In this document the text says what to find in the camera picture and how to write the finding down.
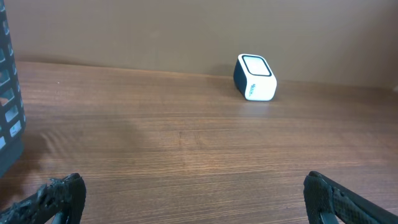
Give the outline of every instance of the gray basket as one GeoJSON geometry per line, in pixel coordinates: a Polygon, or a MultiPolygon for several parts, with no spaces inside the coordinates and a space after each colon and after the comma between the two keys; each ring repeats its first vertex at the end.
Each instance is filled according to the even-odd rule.
{"type": "Polygon", "coordinates": [[[0,177],[22,153],[25,122],[6,8],[0,0],[0,177]]]}

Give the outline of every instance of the beige wall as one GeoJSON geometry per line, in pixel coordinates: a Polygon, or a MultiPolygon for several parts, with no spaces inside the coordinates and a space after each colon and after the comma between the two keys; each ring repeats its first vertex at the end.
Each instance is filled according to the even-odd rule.
{"type": "Polygon", "coordinates": [[[392,87],[396,0],[5,0],[20,60],[392,87]]]}

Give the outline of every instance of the small box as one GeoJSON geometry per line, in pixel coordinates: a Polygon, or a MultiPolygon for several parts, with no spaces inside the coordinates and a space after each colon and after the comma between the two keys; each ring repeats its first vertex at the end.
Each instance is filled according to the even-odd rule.
{"type": "Polygon", "coordinates": [[[267,61],[258,55],[241,54],[236,62],[234,82],[247,100],[269,101],[276,91],[276,78],[267,61]]]}

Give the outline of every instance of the logo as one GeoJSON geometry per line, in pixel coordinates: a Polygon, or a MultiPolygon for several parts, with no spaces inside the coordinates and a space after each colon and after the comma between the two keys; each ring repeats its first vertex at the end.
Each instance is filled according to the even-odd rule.
{"type": "Polygon", "coordinates": [[[256,84],[251,85],[249,96],[251,96],[253,94],[255,87],[256,87],[256,84]]]}

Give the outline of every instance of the wood grain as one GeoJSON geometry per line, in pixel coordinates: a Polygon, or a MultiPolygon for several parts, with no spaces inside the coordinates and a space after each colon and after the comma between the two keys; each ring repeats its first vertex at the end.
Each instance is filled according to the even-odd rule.
{"type": "Polygon", "coordinates": [[[19,62],[27,116],[0,206],[79,172],[82,223],[308,223],[317,170],[398,213],[398,97],[281,82],[246,101],[231,77],[19,62]]]}

